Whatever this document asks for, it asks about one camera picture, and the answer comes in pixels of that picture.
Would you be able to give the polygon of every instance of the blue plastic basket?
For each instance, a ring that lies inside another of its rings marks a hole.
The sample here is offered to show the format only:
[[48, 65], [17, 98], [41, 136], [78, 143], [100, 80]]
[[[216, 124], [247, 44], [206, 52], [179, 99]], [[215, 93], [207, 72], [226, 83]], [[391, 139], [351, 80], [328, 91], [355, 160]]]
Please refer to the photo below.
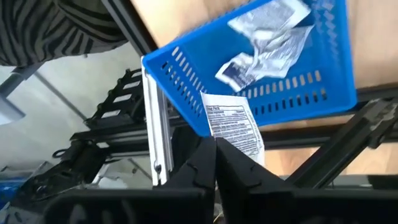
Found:
[[269, 0], [252, 1], [176, 39], [143, 59], [169, 100], [201, 136], [210, 130], [200, 92], [248, 98], [259, 126], [336, 113], [356, 103], [344, 0], [306, 0], [311, 14], [298, 26], [315, 24], [297, 63], [285, 79], [264, 78], [238, 94], [215, 78], [249, 40], [227, 22]]

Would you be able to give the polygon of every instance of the striped fabric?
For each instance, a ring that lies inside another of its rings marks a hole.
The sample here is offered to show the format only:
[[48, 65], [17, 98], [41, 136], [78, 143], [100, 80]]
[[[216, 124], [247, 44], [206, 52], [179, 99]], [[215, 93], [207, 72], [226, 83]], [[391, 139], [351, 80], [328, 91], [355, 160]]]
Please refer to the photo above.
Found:
[[0, 0], [0, 65], [104, 52], [125, 42], [101, 0]]

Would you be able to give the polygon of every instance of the white packet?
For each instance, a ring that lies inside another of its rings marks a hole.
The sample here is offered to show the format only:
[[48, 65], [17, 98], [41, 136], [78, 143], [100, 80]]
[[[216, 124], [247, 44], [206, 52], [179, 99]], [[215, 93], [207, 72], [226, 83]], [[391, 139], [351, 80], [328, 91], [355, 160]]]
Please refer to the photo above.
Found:
[[242, 16], [231, 19], [228, 25], [251, 38], [255, 30], [287, 30], [295, 27], [310, 14], [310, 8], [300, 0], [273, 0]]
[[312, 28], [313, 26], [293, 28], [271, 41], [261, 39], [255, 32], [252, 39], [254, 60], [247, 73], [254, 75], [256, 80], [264, 77], [285, 78], [289, 68], [299, 59]]
[[248, 68], [252, 63], [252, 56], [240, 53], [221, 66], [216, 73], [216, 78], [228, 84], [235, 92], [241, 91], [256, 79], [254, 76], [247, 74]]
[[245, 155], [264, 166], [264, 142], [246, 97], [201, 93], [201, 98], [211, 135], [225, 138]]

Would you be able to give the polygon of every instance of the nutrition facts label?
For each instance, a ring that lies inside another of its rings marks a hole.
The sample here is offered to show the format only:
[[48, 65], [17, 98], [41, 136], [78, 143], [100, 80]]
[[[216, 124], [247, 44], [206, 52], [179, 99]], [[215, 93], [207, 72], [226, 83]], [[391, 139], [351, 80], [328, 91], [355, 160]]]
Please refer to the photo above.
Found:
[[211, 135], [225, 138], [245, 155], [264, 165], [264, 143], [247, 99], [204, 93], [201, 97]]
[[248, 156], [259, 153], [259, 140], [243, 106], [206, 106], [214, 137], [225, 138]]

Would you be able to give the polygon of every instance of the wooden surface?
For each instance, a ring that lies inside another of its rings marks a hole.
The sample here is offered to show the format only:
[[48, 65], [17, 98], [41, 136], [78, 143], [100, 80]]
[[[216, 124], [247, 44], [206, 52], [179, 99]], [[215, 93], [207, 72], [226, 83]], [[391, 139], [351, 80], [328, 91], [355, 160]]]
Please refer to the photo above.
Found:
[[[131, 0], [159, 46], [246, 2], [246, 0]], [[398, 1], [347, 0], [356, 87], [398, 82]], [[262, 129], [302, 128], [343, 123], [343, 118], [296, 121]], [[277, 175], [291, 174], [311, 149], [267, 151], [266, 167]], [[398, 144], [365, 150], [344, 174], [398, 173]]]

